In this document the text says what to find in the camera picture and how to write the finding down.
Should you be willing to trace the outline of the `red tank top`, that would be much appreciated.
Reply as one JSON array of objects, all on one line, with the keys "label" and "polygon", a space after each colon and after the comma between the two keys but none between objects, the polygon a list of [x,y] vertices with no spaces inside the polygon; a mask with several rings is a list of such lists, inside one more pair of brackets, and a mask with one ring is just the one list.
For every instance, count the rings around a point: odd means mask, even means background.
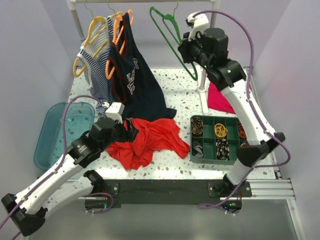
[{"label": "red tank top", "polygon": [[180,136],[180,127],[174,119],[147,121],[132,119],[138,134],[133,142],[116,142],[106,148],[109,156],[119,161],[125,170],[138,170],[153,161],[155,151],[171,150],[184,159],[190,146]]}]

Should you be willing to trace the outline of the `green clothes hanger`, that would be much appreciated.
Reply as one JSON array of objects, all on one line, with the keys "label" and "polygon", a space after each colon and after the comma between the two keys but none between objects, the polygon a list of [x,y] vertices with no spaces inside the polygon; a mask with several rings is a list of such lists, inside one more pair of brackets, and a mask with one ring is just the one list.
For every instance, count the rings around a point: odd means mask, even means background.
[{"label": "green clothes hanger", "polygon": [[176,44],[178,46],[180,46],[182,44],[182,38],[181,38],[178,23],[175,19],[175,13],[176,13],[176,10],[178,7],[179,7],[179,1],[177,0],[176,6],[173,9],[173,13],[172,14],[170,14],[170,13],[164,14],[164,13],[160,12],[154,6],[151,6],[149,8],[149,15],[151,17],[151,20],[153,21],[153,23],[157,27],[158,31],[160,32],[160,34],[162,35],[162,37],[164,38],[164,40],[166,41],[166,43],[168,44],[168,46],[170,47],[172,52],[174,53],[175,57],[178,59],[179,63],[186,70],[186,72],[189,74],[189,76],[191,77],[192,80],[198,81],[198,72],[197,72],[195,64],[194,63],[191,64],[192,69],[193,69],[193,73],[191,73],[191,71],[187,68],[187,66],[183,62],[181,55],[178,53],[178,51],[177,51],[178,49],[173,47],[173,45],[169,41],[168,37],[165,35],[163,30],[161,29],[161,27],[157,23],[155,17],[153,16],[153,14],[157,14],[161,18],[163,25],[166,27],[167,31],[169,32],[169,34],[171,35],[173,40],[176,42]]}]

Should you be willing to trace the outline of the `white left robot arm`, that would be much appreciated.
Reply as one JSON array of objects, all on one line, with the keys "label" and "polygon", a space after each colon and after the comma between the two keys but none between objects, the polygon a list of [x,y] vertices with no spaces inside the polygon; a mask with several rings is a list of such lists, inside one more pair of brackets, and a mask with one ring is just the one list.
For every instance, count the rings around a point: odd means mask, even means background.
[{"label": "white left robot arm", "polygon": [[1,202],[7,217],[1,226],[11,219],[24,237],[37,232],[54,207],[81,196],[99,196],[104,190],[104,179],[95,171],[87,170],[73,185],[64,184],[71,177],[98,160],[101,153],[116,142],[132,143],[139,130],[132,120],[124,122],[102,117],[90,130],[75,139],[60,159],[25,190],[6,194]]}]

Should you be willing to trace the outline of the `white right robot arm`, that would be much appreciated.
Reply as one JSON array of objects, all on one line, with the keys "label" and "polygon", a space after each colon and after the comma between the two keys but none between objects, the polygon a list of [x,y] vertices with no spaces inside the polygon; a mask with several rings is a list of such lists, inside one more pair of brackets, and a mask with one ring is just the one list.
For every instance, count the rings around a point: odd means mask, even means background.
[{"label": "white right robot arm", "polygon": [[183,34],[178,47],[184,63],[197,63],[208,80],[227,99],[246,134],[247,144],[236,150],[236,161],[223,177],[223,192],[230,197],[240,190],[240,183],[257,162],[267,157],[285,135],[269,124],[250,90],[249,80],[239,62],[228,57],[229,38],[220,28]]}]

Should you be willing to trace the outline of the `navy tank top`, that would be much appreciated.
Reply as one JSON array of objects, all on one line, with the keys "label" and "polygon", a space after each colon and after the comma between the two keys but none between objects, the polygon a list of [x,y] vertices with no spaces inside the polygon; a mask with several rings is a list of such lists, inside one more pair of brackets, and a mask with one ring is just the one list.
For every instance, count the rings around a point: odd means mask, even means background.
[{"label": "navy tank top", "polygon": [[134,40],[130,16],[125,13],[119,26],[119,43],[111,43],[108,55],[112,91],[116,102],[124,105],[123,118],[147,121],[173,119],[177,111],[166,106],[163,91]]}]

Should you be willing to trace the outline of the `orange clothes hanger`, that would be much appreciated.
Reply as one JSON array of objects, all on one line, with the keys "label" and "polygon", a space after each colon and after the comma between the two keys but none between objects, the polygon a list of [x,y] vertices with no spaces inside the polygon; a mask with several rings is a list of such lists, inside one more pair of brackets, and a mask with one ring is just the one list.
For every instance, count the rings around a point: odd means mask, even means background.
[{"label": "orange clothes hanger", "polygon": [[[126,13],[128,13],[129,15],[131,15],[131,20],[130,20],[130,25],[133,24],[134,21],[134,13],[132,11],[132,9],[129,9]],[[120,41],[120,38],[122,36],[122,33],[124,31],[124,27],[119,27],[120,22],[123,20],[123,16],[125,13],[123,13],[122,15],[116,15],[115,20],[114,20],[114,24],[113,24],[113,39],[112,39],[112,43],[117,46],[118,42]],[[125,41],[123,41],[121,48],[119,50],[119,53],[122,54],[123,50],[125,47]],[[105,66],[105,76],[108,80],[111,79],[111,77],[113,76],[113,73],[115,71],[115,67],[113,66],[112,69],[110,70],[110,60],[108,59],[106,61],[106,66]]]}]

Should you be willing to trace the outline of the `teal plastic bin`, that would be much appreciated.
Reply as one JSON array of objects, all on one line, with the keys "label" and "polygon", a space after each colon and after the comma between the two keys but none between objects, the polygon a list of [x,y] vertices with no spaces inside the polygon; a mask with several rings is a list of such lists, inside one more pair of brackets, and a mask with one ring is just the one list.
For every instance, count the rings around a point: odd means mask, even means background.
[{"label": "teal plastic bin", "polygon": [[[41,170],[47,171],[64,153],[62,118],[66,102],[61,102],[47,112],[35,148],[33,161]],[[95,119],[94,107],[86,102],[74,102],[65,117],[66,142],[69,146],[85,131],[91,129]]]}]

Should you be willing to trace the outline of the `pink folded cloth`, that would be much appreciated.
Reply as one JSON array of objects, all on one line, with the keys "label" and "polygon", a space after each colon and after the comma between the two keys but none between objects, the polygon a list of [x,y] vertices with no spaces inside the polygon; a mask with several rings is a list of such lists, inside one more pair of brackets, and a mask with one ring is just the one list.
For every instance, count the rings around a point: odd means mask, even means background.
[{"label": "pink folded cloth", "polygon": [[218,91],[213,83],[209,84],[207,104],[208,108],[210,109],[235,114],[235,111],[228,100],[222,95],[221,92]]}]

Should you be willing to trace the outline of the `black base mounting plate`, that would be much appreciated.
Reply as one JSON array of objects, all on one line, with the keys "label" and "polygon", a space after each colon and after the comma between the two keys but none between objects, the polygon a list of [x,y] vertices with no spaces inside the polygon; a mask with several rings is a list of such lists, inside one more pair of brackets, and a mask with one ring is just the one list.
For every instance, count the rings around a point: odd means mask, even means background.
[{"label": "black base mounting plate", "polygon": [[221,179],[106,179],[90,197],[114,208],[122,205],[217,204],[232,191],[223,190]]}]

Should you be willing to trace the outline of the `grey white rolled band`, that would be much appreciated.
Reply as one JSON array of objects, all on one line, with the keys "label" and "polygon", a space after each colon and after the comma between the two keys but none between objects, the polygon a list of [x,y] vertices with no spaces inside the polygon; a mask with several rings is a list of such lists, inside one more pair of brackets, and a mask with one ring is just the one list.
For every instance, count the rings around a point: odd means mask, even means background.
[{"label": "grey white rolled band", "polygon": [[203,158],[204,157],[203,146],[200,144],[194,145],[192,147],[191,154],[196,158]]}]

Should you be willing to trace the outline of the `green compartment tray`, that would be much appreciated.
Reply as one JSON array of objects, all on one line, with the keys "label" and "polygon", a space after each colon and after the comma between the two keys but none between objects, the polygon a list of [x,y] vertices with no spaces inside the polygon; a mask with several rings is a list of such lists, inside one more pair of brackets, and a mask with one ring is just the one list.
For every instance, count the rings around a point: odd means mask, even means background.
[{"label": "green compartment tray", "polygon": [[[200,117],[203,120],[203,133],[201,137],[195,137],[192,135],[191,119],[193,117]],[[238,121],[236,117],[216,117],[205,115],[194,115],[190,119],[190,151],[191,161],[194,163],[202,164],[216,164],[216,165],[233,165],[237,159],[236,151],[240,148],[241,141],[247,141],[247,139],[241,139],[238,134]],[[227,136],[225,138],[218,138],[215,135],[215,124],[221,123],[227,128]],[[229,146],[229,160],[219,160],[216,154],[216,141],[217,139],[226,139]],[[202,145],[203,158],[192,156],[192,148],[194,145]]]}]

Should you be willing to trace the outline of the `yellow rolled band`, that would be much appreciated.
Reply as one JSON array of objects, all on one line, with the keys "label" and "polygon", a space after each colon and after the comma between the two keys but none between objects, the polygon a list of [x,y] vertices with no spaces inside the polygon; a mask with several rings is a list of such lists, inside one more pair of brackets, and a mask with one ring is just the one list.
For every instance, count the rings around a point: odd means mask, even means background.
[{"label": "yellow rolled band", "polygon": [[222,123],[217,123],[214,126],[214,133],[216,137],[224,139],[228,134],[228,129]]}]

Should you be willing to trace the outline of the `orange black rolled band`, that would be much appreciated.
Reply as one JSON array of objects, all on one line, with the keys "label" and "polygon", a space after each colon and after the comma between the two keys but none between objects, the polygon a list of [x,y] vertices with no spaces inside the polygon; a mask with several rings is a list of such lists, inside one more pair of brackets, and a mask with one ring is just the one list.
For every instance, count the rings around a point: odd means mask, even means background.
[{"label": "orange black rolled band", "polygon": [[247,135],[245,133],[245,130],[243,128],[243,125],[241,124],[241,122],[238,120],[237,121],[237,128],[238,128],[238,135],[240,139],[246,140],[247,139]]}]

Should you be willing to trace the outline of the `black white patterned rolled band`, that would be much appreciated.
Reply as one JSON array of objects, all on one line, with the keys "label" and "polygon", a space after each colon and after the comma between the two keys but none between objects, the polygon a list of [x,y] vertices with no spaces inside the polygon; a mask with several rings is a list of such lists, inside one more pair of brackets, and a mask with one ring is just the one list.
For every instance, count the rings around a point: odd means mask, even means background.
[{"label": "black white patterned rolled band", "polygon": [[216,144],[217,159],[228,161],[230,156],[228,141],[226,139],[217,139],[215,144]]}]

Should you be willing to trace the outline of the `white clothes rack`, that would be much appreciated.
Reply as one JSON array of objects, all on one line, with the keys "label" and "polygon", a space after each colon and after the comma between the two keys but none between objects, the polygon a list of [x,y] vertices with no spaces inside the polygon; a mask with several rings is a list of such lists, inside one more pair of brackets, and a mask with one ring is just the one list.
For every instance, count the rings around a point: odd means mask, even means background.
[{"label": "white clothes rack", "polygon": [[[73,21],[75,23],[78,35],[81,39],[81,41],[85,41],[85,35],[82,29],[82,25],[78,16],[78,12],[77,12],[77,3],[84,3],[84,6],[87,8],[87,10],[89,10],[92,13],[92,17],[93,17],[93,28],[95,27],[95,24],[98,23],[99,21],[101,21],[101,19],[99,17],[96,17],[97,19],[95,19],[95,16],[93,14],[93,11],[91,8],[88,8],[86,6],[86,3],[107,3],[108,7],[110,8],[110,3],[166,3],[166,2],[176,2],[176,7],[174,9],[173,12],[176,11],[176,9],[178,8],[178,5],[180,2],[210,2],[212,5],[212,9],[213,10],[218,10],[220,8],[221,5],[221,0],[66,0],[66,3],[68,5],[68,8],[71,12]],[[217,18],[217,14],[216,13],[212,13],[211,18],[210,18],[210,26],[214,27],[215,23],[216,23],[216,18]],[[77,71],[77,67],[79,67],[78,64],[79,58],[77,57],[74,61],[73,64],[73,75],[75,78],[79,77],[85,70],[85,66],[83,68],[81,68],[81,70]],[[202,75],[201,75],[201,80],[200,83],[198,83],[198,86],[196,88],[196,92],[199,94],[200,97],[200,103],[201,103],[201,108],[202,108],[202,112],[204,114],[208,114],[209,113],[209,108],[208,108],[208,89],[209,87],[206,86],[206,73],[204,70],[202,70]]]}]

